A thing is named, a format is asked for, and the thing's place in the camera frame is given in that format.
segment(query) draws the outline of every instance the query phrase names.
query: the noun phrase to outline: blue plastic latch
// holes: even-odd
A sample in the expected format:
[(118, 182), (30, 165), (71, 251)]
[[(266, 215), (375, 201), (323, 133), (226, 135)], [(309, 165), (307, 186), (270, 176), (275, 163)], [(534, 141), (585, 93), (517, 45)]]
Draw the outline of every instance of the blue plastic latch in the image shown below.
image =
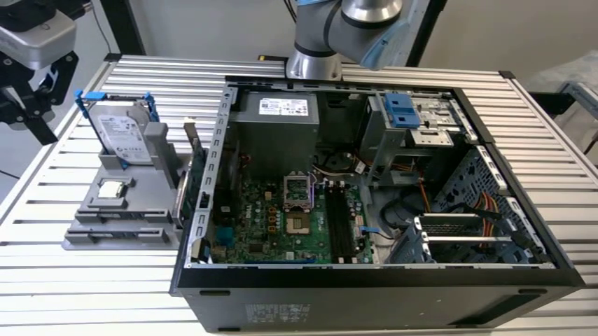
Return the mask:
[(104, 100), (108, 98), (108, 95), (103, 92), (87, 92), (86, 99), (87, 100)]
[(156, 111), (156, 99), (154, 98), (154, 96), (151, 95), (150, 92), (146, 93), (146, 95), (143, 96), (143, 99), (148, 103), (150, 119), (151, 119), (151, 121), (155, 121), (156, 123), (159, 123), (160, 122), (160, 116), (158, 115), (158, 111)]
[(216, 227), (216, 242), (219, 245), (223, 245), (226, 247), (234, 247), (235, 240), (234, 240), (234, 234), (232, 227), (230, 226), (219, 226)]
[(387, 93), (385, 96), (391, 125), (397, 128), (418, 128), (419, 117), (413, 107), (411, 97), (405, 93)]
[(377, 227), (370, 227), (370, 226), (359, 226), (359, 232), (371, 232), (371, 233), (379, 233), (381, 229), (378, 229)]

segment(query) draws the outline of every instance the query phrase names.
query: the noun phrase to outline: cable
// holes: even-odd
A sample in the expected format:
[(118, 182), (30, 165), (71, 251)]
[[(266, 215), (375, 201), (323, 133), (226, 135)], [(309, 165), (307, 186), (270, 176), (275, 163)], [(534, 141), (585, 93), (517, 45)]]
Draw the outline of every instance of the cable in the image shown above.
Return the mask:
[(108, 39), (106, 37), (104, 30), (102, 29), (100, 20), (98, 19), (98, 13), (95, 12), (95, 6), (92, 6), (92, 12), (94, 12), (95, 23), (98, 25), (98, 28), (100, 29), (100, 34), (102, 34), (102, 37), (104, 38), (106, 46), (108, 47), (108, 52), (112, 53), (111, 44), (108, 43)]
[(382, 234), (381, 232), (370, 232), (370, 233), (377, 234), (378, 236), (381, 236), (385, 239), (394, 240), (394, 238), (390, 238), (386, 234)]
[[(493, 205), (494, 205), (493, 211), (499, 212), (497, 200), (491, 196), (490, 196), (490, 200), (493, 201)], [(491, 224), (491, 226), (490, 226), (490, 236), (493, 235), (493, 231), (494, 231), (494, 224)]]
[(419, 190), (422, 191), (425, 210), (426, 210), (426, 212), (431, 212), (429, 196), (426, 195), (426, 189), (423, 188), (423, 171), (419, 172)]
[(283, 0), (283, 1), (285, 1), (285, 6), (287, 6), (289, 14), (291, 15), (293, 22), (298, 23), (298, 14), (295, 13), (295, 10), (293, 8), (291, 0)]
[(590, 144), (589, 144), (588, 147), (586, 147), (586, 150), (584, 151), (584, 155), (588, 155), (588, 154), (589, 154), (589, 152), (592, 151), (592, 148), (593, 148), (594, 145), (597, 144), (597, 141), (598, 141), (598, 139), (597, 139), (597, 140), (593, 140), (593, 141), (590, 142)]
[(353, 174), (351, 171), (329, 171), (326, 169), (322, 168), (322, 166), (319, 166), (319, 164), (313, 164), (314, 169), (321, 172), (323, 175), (327, 176), (345, 176), (349, 174)]
[(20, 176), (14, 175), (14, 174), (6, 172), (4, 170), (0, 170), (0, 174), (4, 174), (6, 176), (12, 177), (14, 179), (20, 180)]

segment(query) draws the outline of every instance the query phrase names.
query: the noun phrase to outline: case label sticker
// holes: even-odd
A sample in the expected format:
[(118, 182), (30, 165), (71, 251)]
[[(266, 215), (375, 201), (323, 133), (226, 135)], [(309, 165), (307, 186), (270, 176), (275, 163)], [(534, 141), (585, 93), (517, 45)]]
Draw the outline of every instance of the case label sticker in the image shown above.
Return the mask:
[(311, 304), (246, 304), (250, 323), (307, 322)]
[(306, 117), (310, 115), (307, 110), (307, 100), (262, 98), (259, 114), (271, 116)]
[(138, 122), (126, 116), (100, 115), (102, 131), (115, 155), (128, 163), (151, 163)]

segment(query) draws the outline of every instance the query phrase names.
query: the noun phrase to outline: aluminum extrusion table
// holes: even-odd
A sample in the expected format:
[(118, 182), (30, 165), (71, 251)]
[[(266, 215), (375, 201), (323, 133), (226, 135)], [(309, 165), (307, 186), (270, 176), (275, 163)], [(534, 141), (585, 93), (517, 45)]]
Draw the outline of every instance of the aluminum extrusion table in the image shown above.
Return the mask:
[[(190, 151), (184, 118), (210, 145), (226, 75), (283, 77), (282, 62), (212, 62), (123, 57), (106, 62), (87, 90), (152, 92), (168, 140)], [(371, 335), (598, 335), (598, 171), (517, 80), (498, 72), (345, 65), (345, 79), (454, 86), (497, 140), (589, 289), (494, 330), (374, 332)], [(100, 162), (100, 143), (75, 108), (0, 206), (0, 334), (199, 335), (180, 297), (167, 293), (176, 251), (64, 251), (60, 242)]]

